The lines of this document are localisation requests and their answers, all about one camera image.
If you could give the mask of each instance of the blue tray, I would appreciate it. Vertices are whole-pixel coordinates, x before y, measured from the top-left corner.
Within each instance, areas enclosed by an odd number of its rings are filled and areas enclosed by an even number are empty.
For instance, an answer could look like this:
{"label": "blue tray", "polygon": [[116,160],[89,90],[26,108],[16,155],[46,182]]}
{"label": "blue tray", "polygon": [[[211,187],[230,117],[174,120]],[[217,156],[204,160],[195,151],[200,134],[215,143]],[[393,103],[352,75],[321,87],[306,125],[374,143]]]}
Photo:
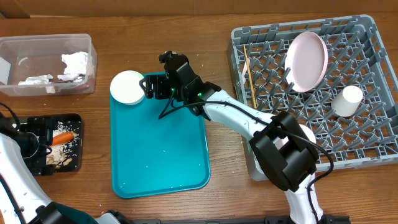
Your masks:
{"label": "blue tray", "polygon": [[167,101],[128,106],[110,96],[112,185],[122,198],[199,189],[210,179],[203,118],[181,109],[158,120]]}

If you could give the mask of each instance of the dish rack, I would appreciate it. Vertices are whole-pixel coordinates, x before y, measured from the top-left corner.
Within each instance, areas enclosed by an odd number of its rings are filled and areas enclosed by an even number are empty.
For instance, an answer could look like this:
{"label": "dish rack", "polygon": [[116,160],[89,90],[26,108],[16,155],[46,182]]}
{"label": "dish rack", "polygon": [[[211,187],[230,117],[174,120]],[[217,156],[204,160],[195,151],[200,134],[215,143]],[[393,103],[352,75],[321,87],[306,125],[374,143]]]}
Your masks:
{"label": "dish rack", "polygon": [[[302,32],[318,34],[328,49],[328,68],[318,86],[306,93],[292,90],[284,67],[292,41]],[[245,64],[243,44],[250,58],[254,96]],[[227,57],[238,100],[277,114],[288,111],[311,128],[317,143],[335,161],[335,169],[378,166],[398,162],[397,78],[376,24],[367,15],[336,17],[236,28],[231,33]],[[348,85],[360,87],[364,99],[355,114],[339,117],[331,100]],[[266,177],[246,140],[248,171],[254,180]],[[327,170],[328,159],[319,155],[317,171]]]}

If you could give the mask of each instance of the wooden chopstick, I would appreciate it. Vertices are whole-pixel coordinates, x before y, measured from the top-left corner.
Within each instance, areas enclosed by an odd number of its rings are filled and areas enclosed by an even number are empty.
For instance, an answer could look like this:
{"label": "wooden chopstick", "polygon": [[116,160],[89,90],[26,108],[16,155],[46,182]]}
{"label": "wooden chopstick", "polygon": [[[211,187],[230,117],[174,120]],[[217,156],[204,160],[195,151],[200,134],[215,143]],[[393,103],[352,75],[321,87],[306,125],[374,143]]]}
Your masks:
{"label": "wooden chopstick", "polygon": [[246,67],[248,68],[248,73],[249,73],[249,83],[250,83],[250,89],[251,89],[251,98],[253,99],[254,109],[257,109],[257,101],[256,101],[256,97],[254,96],[253,82],[251,81],[251,72],[250,72],[250,66],[249,66],[249,58],[248,58],[248,55],[246,53],[246,46],[245,45],[243,45],[243,49],[244,49],[244,58],[245,58],[245,61],[246,61]]}

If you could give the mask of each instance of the orange carrot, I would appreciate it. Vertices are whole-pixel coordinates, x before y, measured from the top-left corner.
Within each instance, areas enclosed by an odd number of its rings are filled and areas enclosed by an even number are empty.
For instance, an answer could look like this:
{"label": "orange carrot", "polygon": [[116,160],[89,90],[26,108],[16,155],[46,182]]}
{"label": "orange carrot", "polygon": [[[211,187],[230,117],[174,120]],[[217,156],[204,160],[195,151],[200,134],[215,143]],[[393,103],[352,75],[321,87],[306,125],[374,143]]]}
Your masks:
{"label": "orange carrot", "polygon": [[52,139],[51,146],[56,146],[59,144],[70,142],[74,137],[77,137],[77,134],[74,133],[73,131],[59,134]]}

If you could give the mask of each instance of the wooden table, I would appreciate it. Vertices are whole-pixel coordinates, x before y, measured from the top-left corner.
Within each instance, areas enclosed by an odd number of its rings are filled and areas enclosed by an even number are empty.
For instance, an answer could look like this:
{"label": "wooden table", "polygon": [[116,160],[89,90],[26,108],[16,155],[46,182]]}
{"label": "wooden table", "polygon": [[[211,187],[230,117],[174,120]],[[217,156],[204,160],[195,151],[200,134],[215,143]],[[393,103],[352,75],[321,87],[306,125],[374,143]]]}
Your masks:
{"label": "wooden table", "polygon": [[[49,197],[94,217],[114,209],[132,219],[263,218],[288,215],[283,191],[250,179],[241,137],[218,123],[206,122],[211,179],[206,187],[175,194],[123,200],[111,185],[109,84],[123,70],[162,71],[165,50],[184,53],[204,81],[234,96],[226,49],[236,27],[349,14],[267,14],[256,16],[154,16],[0,21],[0,36],[39,34],[91,35],[98,53],[95,92],[91,95],[8,97],[0,101],[19,116],[78,113],[85,122],[81,170],[38,177]],[[372,13],[394,68],[398,67],[398,15]],[[398,166],[336,170],[317,183],[325,213],[349,215],[352,223],[398,223]]]}

